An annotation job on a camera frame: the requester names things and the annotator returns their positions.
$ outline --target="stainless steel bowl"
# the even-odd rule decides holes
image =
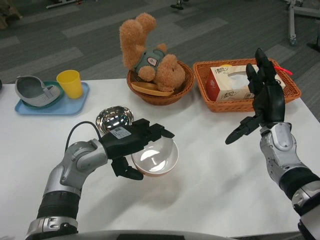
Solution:
[[[99,113],[95,124],[100,132],[106,134],[111,130],[131,125],[134,121],[134,115],[130,109],[124,106],[112,106]]]

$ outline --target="teddy bear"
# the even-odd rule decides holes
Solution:
[[[167,46],[164,43],[153,50],[147,50],[148,34],[156,26],[156,19],[148,13],[142,13],[122,24],[119,31],[123,64],[137,72],[142,80],[153,81],[158,90],[171,92],[182,85],[186,73],[175,55],[166,54]]]

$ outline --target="white table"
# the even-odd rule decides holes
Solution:
[[[87,82],[90,93],[75,116],[20,116],[14,85],[0,92],[0,238],[22,239],[38,207],[50,171],[62,160],[71,128],[95,121],[110,106],[123,105],[135,119],[146,118],[172,131],[180,158],[163,177],[134,181],[116,177],[110,164],[84,184],[80,232],[177,230],[219,236],[297,231],[299,216],[270,179],[260,151],[259,131],[225,145],[240,120],[252,113],[212,113],[195,87],[175,104],[153,106],[133,94],[124,79]],[[320,124],[301,99],[286,106],[298,155],[320,175]],[[96,138],[89,125],[71,142]]]

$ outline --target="wicker basket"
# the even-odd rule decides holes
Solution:
[[[279,64],[270,58],[274,66],[279,66]],[[208,106],[208,108],[212,112],[252,112],[253,100],[236,100],[236,101],[211,101],[208,97],[206,91],[206,82],[209,76],[210,68],[211,67],[219,67],[221,65],[230,64],[232,66],[240,66],[240,65],[247,65],[247,64],[257,64],[254,58],[248,59],[235,59],[235,60],[222,60],[222,61],[202,61],[196,62],[193,65],[193,70],[196,75],[196,79],[198,81],[199,89],[201,95]],[[284,71],[276,70],[277,74],[285,83],[284,88],[284,97],[285,103],[289,103],[294,99],[300,98],[301,91],[295,84],[295,82],[286,74]]]
[[[195,84],[195,75],[186,64],[183,62],[178,61],[178,63],[183,67],[185,71],[185,81],[178,89],[175,91],[175,93],[171,96],[152,96],[148,95],[139,91],[136,91],[132,88],[131,83],[132,82],[141,82],[143,81],[138,74],[135,71],[130,70],[128,72],[128,75],[126,77],[126,83],[128,84],[129,88],[132,92],[134,92],[136,95],[138,95],[140,98],[142,98],[144,101],[146,101],[149,104],[157,105],[157,106],[165,106],[169,104],[173,104],[176,101],[178,101],[180,98],[182,98],[184,95],[186,95],[188,92],[191,91],[192,87]]]

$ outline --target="yellow cup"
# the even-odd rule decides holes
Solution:
[[[60,72],[56,77],[56,80],[71,99],[80,98],[84,93],[81,85],[80,73],[76,70]]]

